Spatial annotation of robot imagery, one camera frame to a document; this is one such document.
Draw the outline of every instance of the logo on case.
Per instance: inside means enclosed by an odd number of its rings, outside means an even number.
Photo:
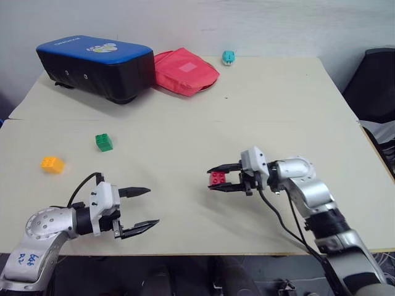
[[[93,51],[93,52],[112,52],[116,51],[117,45],[115,43],[105,43],[103,45],[96,45],[96,46],[91,46],[87,48],[87,51]]]

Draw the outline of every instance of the white table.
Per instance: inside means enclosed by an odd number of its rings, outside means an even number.
[[[40,77],[10,118],[27,120],[120,120],[159,122],[319,120],[357,117],[318,59],[238,57],[231,67],[206,57],[221,73],[217,83],[193,97],[150,89],[127,105]]]
[[[65,205],[83,178],[100,171],[120,187],[152,189],[122,201],[126,227],[160,223],[126,240],[110,232],[80,237],[65,244],[64,255],[301,253],[257,194],[207,189],[207,169],[237,162],[253,145],[269,160],[307,157],[367,247],[394,249],[394,183],[320,62],[238,58],[216,67],[218,83],[195,97],[150,90],[124,106],[55,88],[42,76],[11,116],[23,120],[0,129],[0,233],[7,238],[0,252],[16,246],[32,213]],[[99,133],[112,138],[112,151],[97,149]],[[62,174],[40,168],[47,155],[65,161]],[[92,186],[78,200],[87,201]],[[296,231],[285,195],[266,194]]]

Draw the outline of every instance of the white wall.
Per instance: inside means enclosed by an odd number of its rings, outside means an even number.
[[[364,50],[395,44],[394,0],[0,0],[0,100],[42,71],[35,47],[69,35],[200,55],[318,56],[343,89]]]

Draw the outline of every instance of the black chair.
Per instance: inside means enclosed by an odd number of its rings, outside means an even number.
[[[359,120],[394,121],[395,48],[367,50],[343,97]],[[395,178],[395,138],[379,144],[368,130],[367,134]]]

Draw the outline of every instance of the red lego brick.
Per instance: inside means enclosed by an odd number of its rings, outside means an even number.
[[[226,177],[225,177],[225,173],[222,171],[212,171],[210,173],[210,185],[215,185],[215,184],[219,184],[219,183],[225,183]]]

